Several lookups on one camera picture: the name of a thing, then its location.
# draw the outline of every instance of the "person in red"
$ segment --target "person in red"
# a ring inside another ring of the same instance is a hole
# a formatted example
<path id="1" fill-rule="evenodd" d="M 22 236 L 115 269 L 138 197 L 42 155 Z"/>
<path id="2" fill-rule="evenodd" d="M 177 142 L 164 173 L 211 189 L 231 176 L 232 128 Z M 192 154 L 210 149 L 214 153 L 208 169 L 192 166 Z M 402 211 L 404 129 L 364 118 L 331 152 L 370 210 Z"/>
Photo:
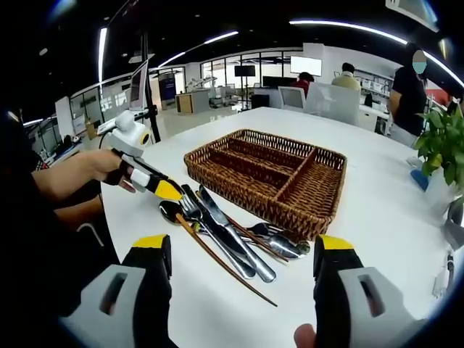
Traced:
<path id="1" fill-rule="evenodd" d="M 311 82 L 314 82 L 314 77 L 304 71 L 299 74 L 298 81 L 293 85 L 293 87 L 303 88 L 304 96 L 307 96 L 307 90 L 309 89 Z"/>

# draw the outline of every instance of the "white table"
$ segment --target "white table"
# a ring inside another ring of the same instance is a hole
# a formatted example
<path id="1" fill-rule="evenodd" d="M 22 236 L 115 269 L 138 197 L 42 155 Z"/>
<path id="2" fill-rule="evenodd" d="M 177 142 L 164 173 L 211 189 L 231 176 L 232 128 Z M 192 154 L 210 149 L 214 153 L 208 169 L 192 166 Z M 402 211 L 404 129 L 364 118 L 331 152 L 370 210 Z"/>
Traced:
<path id="1" fill-rule="evenodd" d="M 438 303 L 431 295 L 434 277 L 444 264 L 447 243 L 430 218 L 423 192 L 410 177 L 405 158 L 415 152 L 395 141 L 333 120 L 259 108 L 201 125 L 144 152 L 144 159 L 179 184 L 198 183 L 187 175 L 183 156 L 241 128 L 274 133 L 345 154 L 347 174 L 335 220 L 328 234 L 352 242 L 365 266 L 377 267 L 404 294 L 416 318 L 428 316 Z M 278 278 L 251 283 L 278 304 L 274 308 L 218 266 L 181 227 L 166 222 L 153 194 L 129 194 L 103 184 L 109 230 L 122 260 L 142 236 L 168 233 L 173 248 L 171 339 L 180 347 L 293 347 L 302 323 L 316 323 L 314 279 L 308 257 L 283 265 L 262 254 Z M 243 225 L 257 217 L 212 195 Z M 205 241 L 217 252 L 210 240 Z"/>

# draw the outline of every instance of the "person in yellow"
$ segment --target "person in yellow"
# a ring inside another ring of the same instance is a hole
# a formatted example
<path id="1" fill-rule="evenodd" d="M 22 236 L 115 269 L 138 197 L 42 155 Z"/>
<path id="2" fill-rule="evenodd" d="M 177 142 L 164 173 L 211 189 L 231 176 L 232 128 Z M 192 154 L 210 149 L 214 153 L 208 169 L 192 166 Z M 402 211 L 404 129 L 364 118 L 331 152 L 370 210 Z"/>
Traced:
<path id="1" fill-rule="evenodd" d="M 350 63 L 343 63 L 341 66 L 343 72 L 337 78 L 334 78 L 332 85 L 354 89 L 355 91 L 361 90 L 361 85 L 354 77 L 355 67 Z"/>

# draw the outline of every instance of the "computer monitor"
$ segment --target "computer monitor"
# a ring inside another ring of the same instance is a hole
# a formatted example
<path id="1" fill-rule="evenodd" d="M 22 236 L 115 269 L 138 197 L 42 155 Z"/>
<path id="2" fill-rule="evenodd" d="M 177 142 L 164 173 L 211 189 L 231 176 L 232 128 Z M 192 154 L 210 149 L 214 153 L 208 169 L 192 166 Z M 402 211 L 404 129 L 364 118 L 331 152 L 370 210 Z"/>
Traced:
<path id="1" fill-rule="evenodd" d="M 254 71 L 254 65 L 236 65 L 235 76 L 256 76 L 256 72 Z"/>
<path id="2" fill-rule="evenodd" d="M 142 111 L 145 107 L 145 83 L 146 73 L 148 71 L 148 60 L 145 61 L 132 74 L 130 80 L 130 111 Z"/>
<path id="3" fill-rule="evenodd" d="M 309 73 L 313 76 L 322 76 L 322 60 L 309 57 L 290 57 L 290 73 Z"/>

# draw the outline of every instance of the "person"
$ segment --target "person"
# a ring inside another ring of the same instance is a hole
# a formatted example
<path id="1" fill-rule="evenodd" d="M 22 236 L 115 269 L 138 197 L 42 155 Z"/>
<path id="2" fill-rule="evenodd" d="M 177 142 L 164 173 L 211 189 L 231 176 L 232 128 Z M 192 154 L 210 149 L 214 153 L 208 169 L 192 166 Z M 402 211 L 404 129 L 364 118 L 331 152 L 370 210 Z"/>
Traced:
<path id="1" fill-rule="evenodd" d="M 298 81 L 293 85 L 293 87 L 303 88 L 304 96 L 307 96 L 307 91 L 310 88 L 311 82 L 314 82 L 314 77 L 304 71 L 299 74 Z"/>
<path id="2" fill-rule="evenodd" d="M 357 82 L 354 75 L 355 67 L 350 63 L 343 63 L 341 70 L 341 75 L 332 80 L 332 85 L 360 91 L 361 85 Z"/>
<path id="3" fill-rule="evenodd" d="M 394 76 L 390 92 L 389 109 L 393 117 L 390 138 L 408 147 L 413 147 L 422 133 L 422 113 L 426 106 L 426 71 L 417 73 L 413 67 L 415 56 L 421 56 L 425 62 L 425 55 L 413 43 L 406 46 L 405 66 L 398 69 Z"/>
<path id="4" fill-rule="evenodd" d="M 90 231 L 69 228 L 54 206 L 88 182 L 106 180 L 119 170 L 121 159 L 110 150 L 95 150 L 31 172 L 28 145 L 22 141 L 28 139 L 21 133 L 21 124 L 0 109 L 1 256 L 8 279 L 2 288 L 8 300 L 2 308 L 9 326 L 28 333 L 15 335 L 13 345 L 28 339 L 34 344 L 69 343 L 58 316 L 72 313 L 82 289 L 113 262 Z M 133 191 L 126 180 L 119 184 Z"/>

